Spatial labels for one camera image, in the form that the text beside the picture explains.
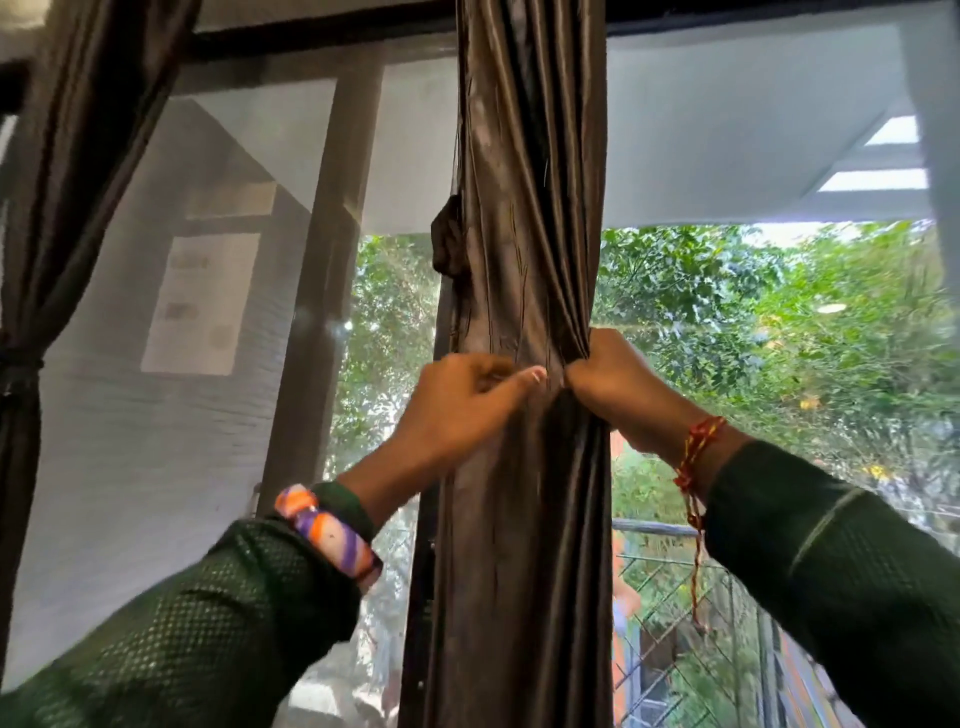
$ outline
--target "bangle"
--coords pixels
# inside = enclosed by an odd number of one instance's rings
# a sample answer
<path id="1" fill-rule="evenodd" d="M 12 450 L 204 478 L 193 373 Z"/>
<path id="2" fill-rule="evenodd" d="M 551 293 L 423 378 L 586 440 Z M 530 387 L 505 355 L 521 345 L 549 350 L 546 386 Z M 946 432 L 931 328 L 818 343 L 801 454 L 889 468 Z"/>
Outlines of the bangle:
<path id="1" fill-rule="evenodd" d="M 348 576 L 366 594 L 383 571 L 383 562 L 356 531 L 328 511 L 302 485 L 292 485 L 276 497 L 276 511 L 312 547 Z"/>
<path id="2" fill-rule="evenodd" d="M 693 572 L 690 576 L 690 602 L 693 624 L 700 631 L 705 631 L 704 625 L 697 617 L 697 576 L 700 573 L 700 563 L 704 552 L 704 520 L 700 513 L 700 501 L 693 493 L 693 465 L 700 457 L 700 453 L 713 442 L 717 434 L 727 424 L 724 417 L 707 417 L 701 423 L 694 425 L 686 435 L 684 444 L 684 459 L 677 468 L 677 477 L 674 483 L 680 488 L 686 506 L 686 522 L 697 529 L 696 554 L 693 558 Z"/>

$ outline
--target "curtain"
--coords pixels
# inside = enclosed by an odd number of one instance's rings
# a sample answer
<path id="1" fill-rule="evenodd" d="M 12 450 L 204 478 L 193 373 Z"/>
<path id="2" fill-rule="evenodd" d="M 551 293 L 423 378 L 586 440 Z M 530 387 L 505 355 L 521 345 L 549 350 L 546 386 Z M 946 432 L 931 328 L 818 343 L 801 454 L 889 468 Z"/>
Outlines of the curtain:
<path id="1" fill-rule="evenodd" d="M 451 349 L 545 365 L 550 392 L 441 487 L 428 728 L 613 723 L 610 433 L 562 386 L 599 260 L 604 6 L 458 0 Z"/>
<path id="2" fill-rule="evenodd" d="M 0 674 L 36 486 L 43 355 L 90 281 L 199 7 L 57 0 L 32 63 L 10 151 L 0 289 Z"/>

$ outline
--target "curtain tieback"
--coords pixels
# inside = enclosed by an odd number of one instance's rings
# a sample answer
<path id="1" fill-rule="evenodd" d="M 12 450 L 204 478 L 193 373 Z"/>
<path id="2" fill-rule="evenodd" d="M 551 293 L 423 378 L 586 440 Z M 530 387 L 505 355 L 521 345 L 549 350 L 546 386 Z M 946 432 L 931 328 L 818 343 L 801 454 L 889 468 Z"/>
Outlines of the curtain tieback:
<path id="1" fill-rule="evenodd" d="M 42 356 L 0 345 L 0 397 L 36 389 L 41 369 Z"/>

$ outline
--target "striped bangle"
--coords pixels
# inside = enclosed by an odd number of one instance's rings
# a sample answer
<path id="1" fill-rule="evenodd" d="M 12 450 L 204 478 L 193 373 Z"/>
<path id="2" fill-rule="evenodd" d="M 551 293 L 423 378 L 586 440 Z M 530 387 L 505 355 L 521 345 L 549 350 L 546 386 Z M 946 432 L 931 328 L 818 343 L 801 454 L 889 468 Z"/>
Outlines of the striped bangle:
<path id="1" fill-rule="evenodd" d="M 320 509 L 317 497 L 302 485 L 292 485 L 274 504 L 276 511 L 338 571 L 366 594 L 383 571 L 383 562 L 356 531 Z"/>

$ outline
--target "person's right hand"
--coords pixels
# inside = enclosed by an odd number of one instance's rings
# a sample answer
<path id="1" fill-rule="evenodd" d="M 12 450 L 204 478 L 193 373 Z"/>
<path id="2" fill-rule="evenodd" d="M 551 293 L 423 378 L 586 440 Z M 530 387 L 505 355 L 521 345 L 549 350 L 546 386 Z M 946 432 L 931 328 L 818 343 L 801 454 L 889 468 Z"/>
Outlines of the person's right hand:
<path id="1" fill-rule="evenodd" d="M 686 433 L 708 413 L 660 379 L 613 328 L 590 333 L 590 357 L 568 365 L 566 385 L 593 414 L 620 430 L 630 445 L 676 467 Z"/>

